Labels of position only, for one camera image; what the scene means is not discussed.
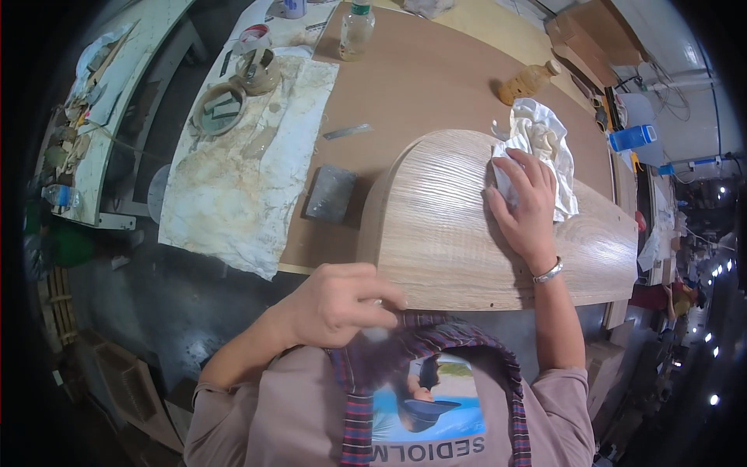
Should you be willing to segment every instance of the hand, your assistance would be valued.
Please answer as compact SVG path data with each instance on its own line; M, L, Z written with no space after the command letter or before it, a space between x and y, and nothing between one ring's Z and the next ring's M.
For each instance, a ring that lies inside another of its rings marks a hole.
M262 317L273 320L267 328L278 333L285 348L298 344L343 347L361 328L397 326L393 313L372 303L376 299L407 308L405 294L392 282L376 277L376 266L321 265Z
M507 149L509 158L493 158L493 164L511 179L518 193L518 206L509 212L506 200L495 187L485 190L490 210L503 236L527 262L534 276L547 273L557 263L553 235L557 181L548 166L534 155Z

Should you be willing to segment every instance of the silver bracelet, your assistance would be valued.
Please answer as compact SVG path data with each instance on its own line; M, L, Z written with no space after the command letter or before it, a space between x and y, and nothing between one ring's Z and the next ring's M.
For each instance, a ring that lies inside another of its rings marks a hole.
M535 284L542 284L543 282L547 282L560 273L560 271L562 270L562 260L560 259L560 256L556 256L556 258L558 258L558 262L555 263L552 269L542 274L541 276L532 278Z

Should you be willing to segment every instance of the brown work table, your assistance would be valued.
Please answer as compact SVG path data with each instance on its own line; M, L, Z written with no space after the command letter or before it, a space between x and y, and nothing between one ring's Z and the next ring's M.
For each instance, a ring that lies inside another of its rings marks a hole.
M412 141L436 130L468 129L490 134L492 120L509 129L510 107L492 92L524 65L500 50L437 23L374 8L376 28L362 61L338 55L341 17L338 8L317 45L314 59L340 64L327 101L320 134L362 123L372 132L334 140L317 139L306 193L317 169L333 164L358 173L343 225L301 217L299 199L288 230L280 270L309 272L328 263L354 262L363 205L371 185ZM607 143L594 117L557 87L534 96L568 129L575 178L610 200L613 180Z

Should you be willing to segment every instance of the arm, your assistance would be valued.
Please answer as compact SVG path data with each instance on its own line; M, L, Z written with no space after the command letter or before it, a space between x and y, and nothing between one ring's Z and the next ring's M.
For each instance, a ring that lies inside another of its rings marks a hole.
M556 180L538 158L517 149L506 151L512 159L494 158L493 164L508 175L519 195L514 212L494 187L486 190L490 209L500 230L527 263L532 275L541 276L557 261L553 234ZM581 325L565 286L563 274L535 284L537 360L540 371L551 368L586 367Z
M664 290L666 291L666 318L670 321L674 321L677 319L677 315L675 314L675 303L672 300L672 288L667 287L666 285L662 285L664 287Z
M218 350L199 376L220 388L258 379L275 355L296 345L343 347L364 327L397 326L381 306L361 300L384 299L405 309L403 292L376 277L365 263L321 265L301 286Z

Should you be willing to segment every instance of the plaid scarf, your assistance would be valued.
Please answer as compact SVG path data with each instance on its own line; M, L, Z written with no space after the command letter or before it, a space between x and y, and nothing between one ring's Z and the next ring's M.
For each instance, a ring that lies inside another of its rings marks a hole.
M482 345L490 347L503 361L508 375L512 392L513 465L531 467L529 430L516 355L479 327L449 315L408 312L397 318L400 326L385 341L370 342L359 333L346 347L326 349L335 378L347 393L340 466L368 466L371 462L374 391L392 373L402 371L413 359L432 356L444 349Z

